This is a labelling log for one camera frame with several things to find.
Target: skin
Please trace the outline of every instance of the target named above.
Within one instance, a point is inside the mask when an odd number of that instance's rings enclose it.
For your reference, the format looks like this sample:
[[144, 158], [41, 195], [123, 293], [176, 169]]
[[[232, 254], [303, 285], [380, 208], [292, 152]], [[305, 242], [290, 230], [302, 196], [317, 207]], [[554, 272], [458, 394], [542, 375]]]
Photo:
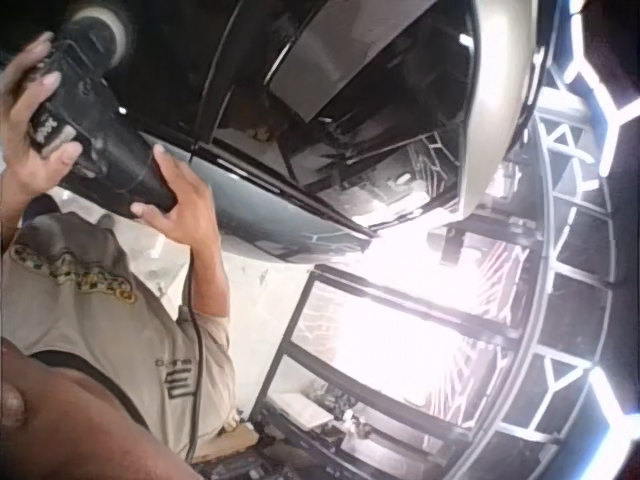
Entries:
[[[28, 72], [51, 50], [52, 38], [43, 34], [26, 47], [7, 67], [0, 86], [0, 139], [6, 163], [0, 175], [3, 253], [15, 238], [29, 202], [58, 185], [82, 153], [79, 143], [69, 142], [42, 158], [27, 137], [29, 119], [60, 84], [59, 75], [53, 74], [25, 85]], [[208, 316], [228, 316], [229, 285], [211, 190], [162, 147], [156, 146], [154, 154], [178, 204], [167, 215], [138, 203], [131, 210], [167, 238], [191, 247], [194, 308]], [[117, 348], [114, 345], [114, 354], [119, 355]], [[1, 366], [2, 478], [199, 478], [133, 422], [93, 379], [72, 370], [48, 368], [22, 355], [5, 339]]]

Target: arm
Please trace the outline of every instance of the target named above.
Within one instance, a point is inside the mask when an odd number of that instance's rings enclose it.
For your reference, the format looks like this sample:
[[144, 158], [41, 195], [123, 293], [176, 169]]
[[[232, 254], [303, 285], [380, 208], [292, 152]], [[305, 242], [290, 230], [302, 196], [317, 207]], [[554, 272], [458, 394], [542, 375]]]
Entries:
[[131, 211], [167, 238], [189, 245], [193, 252], [192, 298], [199, 321], [229, 315], [229, 282], [222, 263], [220, 233], [211, 189], [185, 163], [160, 145], [154, 155], [178, 204], [166, 215], [156, 207], [134, 203]]
[[2, 253], [13, 241], [29, 202], [55, 187], [82, 153], [82, 146], [71, 142], [49, 158], [42, 158], [31, 148], [27, 137], [31, 116], [60, 84], [60, 74], [55, 72], [32, 81], [26, 88], [22, 85], [27, 72], [48, 55], [52, 38], [46, 33], [18, 54], [7, 66], [0, 85], [0, 140], [6, 163], [0, 176]]
[[11, 171], [0, 175], [0, 227], [2, 228], [2, 254], [7, 251], [17, 231], [22, 213], [31, 198], [16, 188]]
[[191, 301], [198, 312], [212, 317], [229, 316], [229, 281], [222, 264], [220, 240], [193, 251]]

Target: hand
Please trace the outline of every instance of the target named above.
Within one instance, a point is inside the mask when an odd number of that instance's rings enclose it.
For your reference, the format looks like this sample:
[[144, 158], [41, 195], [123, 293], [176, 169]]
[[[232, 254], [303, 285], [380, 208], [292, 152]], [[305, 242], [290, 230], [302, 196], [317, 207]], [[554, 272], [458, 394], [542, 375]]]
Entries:
[[131, 211], [144, 223], [174, 242], [189, 245], [194, 253], [207, 252], [220, 243], [213, 195], [186, 163], [175, 160], [161, 145], [153, 153], [178, 204], [164, 215], [153, 205], [134, 203]]
[[29, 83], [22, 91], [30, 69], [51, 50], [53, 34], [45, 33], [27, 46], [7, 66], [0, 86], [0, 140], [6, 164], [6, 185], [16, 193], [33, 198], [60, 183], [82, 153], [78, 142], [66, 143], [48, 158], [31, 148], [27, 131], [36, 109], [60, 85], [60, 73], [54, 72]]

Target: fingernail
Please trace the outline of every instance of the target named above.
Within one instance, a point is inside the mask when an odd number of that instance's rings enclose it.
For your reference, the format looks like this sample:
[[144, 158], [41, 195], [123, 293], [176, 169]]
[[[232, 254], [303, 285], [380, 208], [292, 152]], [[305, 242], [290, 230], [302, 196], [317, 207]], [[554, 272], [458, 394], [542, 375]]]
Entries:
[[71, 142], [65, 147], [64, 155], [62, 156], [62, 161], [69, 164], [74, 164], [78, 157], [82, 155], [82, 144], [78, 142]]
[[53, 87], [58, 86], [60, 84], [60, 80], [62, 79], [62, 75], [60, 72], [49, 73], [42, 77], [42, 84], [45, 87]]
[[132, 203], [131, 204], [131, 212], [135, 216], [141, 217], [142, 213], [144, 212], [144, 205], [142, 205], [141, 203]]

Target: forearm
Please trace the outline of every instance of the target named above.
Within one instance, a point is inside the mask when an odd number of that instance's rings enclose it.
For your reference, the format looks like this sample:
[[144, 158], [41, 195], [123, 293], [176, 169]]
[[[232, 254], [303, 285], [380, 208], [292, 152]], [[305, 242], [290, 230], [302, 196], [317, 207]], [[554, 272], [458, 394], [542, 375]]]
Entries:
[[229, 281], [222, 263], [220, 241], [193, 249], [193, 308], [203, 315], [229, 315]]
[[18, 231], [22, 213], [29, 205], [31, 197], [20, 190], [18, 182], [5, 170], [0, 174], [0, 229], [2, 232], [2, 253], [9, 248]]

